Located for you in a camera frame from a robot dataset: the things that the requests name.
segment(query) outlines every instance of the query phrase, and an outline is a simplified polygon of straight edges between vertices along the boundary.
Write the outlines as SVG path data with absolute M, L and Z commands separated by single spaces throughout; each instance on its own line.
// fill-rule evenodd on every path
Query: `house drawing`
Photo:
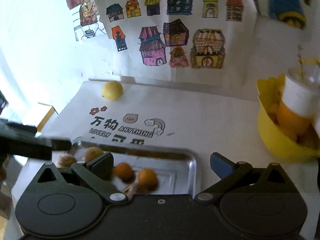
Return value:
M 141 16 L 138 0 L 127 1 L 125 5 L 125 9 L 126 9 L 128 18 Z
M 167 0 L 167 15 L 191 15 L 193 0 Z
M 228 0 L 227 6 L 227 21 L 242 22 L 243 3 L 242 0 Z
M 199 29 L 193 37 L 190 53 L 191 67 L 221 69 L 226 56 L 225 38 L 221 30 Z
M 163 36 L 167 47 L 183 46 L 188 43 L 189 30 L 180 19 L 177 19 L 163 24 Z
M 123 9 L 118 3 L 115 3 L 107 7 L 107 15 L 109 17 L 110 22 L 121 20 L 124 18 Z
M 170 52 L 170 67 L 187 67 L 189 66 L 186 53 L 181 46 L 176 46 Z
M 160 38 L 157 26 L 142 27 L 139 36 L 142 62 L 147 66 L 160 66 L 167 63 L 165 44 Z
M 120 29 L 120 26 L 116 26 L 111 28 L 112 31 L 112 37 L 116 41 L 117 49 L 118 51 L 126 50 L 127 44 L 125 43 L 125 35 Z
M 218 1 L 219 0 L 203 0 L 203 18 L 218 18 Z
M 160 15 L 160 0 L 146 0 L 144 5 L 147 7 L 147 15 Z

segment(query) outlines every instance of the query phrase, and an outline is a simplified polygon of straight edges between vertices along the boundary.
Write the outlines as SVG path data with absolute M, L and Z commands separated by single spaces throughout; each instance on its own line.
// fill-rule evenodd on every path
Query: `yellow bowl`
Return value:
M 260 109 L 258 114 L 258 131 L 268 150 L 277 158 L 286 162 L 305 162 L 313 157 L 320 157 L 320 150 L 302 146 L 286 135 L 274 124 L 267 114 L 273 103 L 279 102 L 278 88 L 284 84 L 284 75 L 268 80 L 258 80 Z

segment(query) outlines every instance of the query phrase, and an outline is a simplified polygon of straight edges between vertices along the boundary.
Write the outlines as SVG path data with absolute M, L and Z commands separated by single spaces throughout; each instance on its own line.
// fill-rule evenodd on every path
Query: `pink house drawing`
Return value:
M 181 46 L 176 46 L 170 52 L 171 58 L 169 61 L 170 67 L 187 67 L 189 66 L 186 53 Z
M 139 36 L 142 62 L 147 66 L 160 66 L 167 63 L 165 44 L 160 38 L 157 26 L 142 27 Z

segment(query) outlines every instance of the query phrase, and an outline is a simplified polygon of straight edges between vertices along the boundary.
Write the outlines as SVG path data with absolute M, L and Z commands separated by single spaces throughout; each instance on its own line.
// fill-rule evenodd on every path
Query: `brown ball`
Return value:
M 0 167 L 0 182 L 4 181 L 7 178 L 7 172 L 4 167 Z
M 153 187 L 157 184 L 157 174 L 152 169 L 142 169 L 138 173 L 139 184 L 146 187 Z
M 84 154 L 83 160 L 86 163 L 98 158 L 103 154 L 103 151 L 99 147 L 90 147 Z
M 65 168 L 65 167 L 71 167 L 72 164 L 76 163 L 76 158 L 73 157 L 73 155 L 64 153 L 61 154 L 56 162 L 57 168 Z
M 128 181 L 133 177 L 133 171 L 128 163 L 119 163 L 114 167 L 113 172 L 123 181 Z

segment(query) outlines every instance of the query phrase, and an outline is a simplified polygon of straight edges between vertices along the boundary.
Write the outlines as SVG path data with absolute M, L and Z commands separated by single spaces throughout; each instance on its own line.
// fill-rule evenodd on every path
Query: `white wall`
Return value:
M 317 4 L 320 4 L 318 0 L 312 0 L 313 7 L 316 8 Z M 25 108 L 39 101 L 53 105 L 59 113 L 83 81 L 119 79 L 111 75 L 113 55 L 108 48 L 114 45 L 114 41 L 101 37 L 76 42 L 65 0 L 0 0 L 0 17 L 2 62 L 7 63 L 6 73 L 16 80 L 12 90 L 25 101 Z M 169 84 L 143 78 L 122 80 L 257 100 L 255 82 L 258 78 L 277 76 L 297 65 L 299 40 L 312 44 L 312 50 L 306 51 L 306 56 L 313 57 L 315 53 L 320 56 L 320 51 L 316 51 L 319 50 L 319 16 L 316 20 L 313 25 L 308 23 L 307 30 L 301 31 L 275 20 L 258 17 L 246 79 L 241 90 L 231 91 L 228 79 L 223 88 Z M 4 90 L 5 96 L 8 95 L 8 89 L 1 80 L 0 90 Z

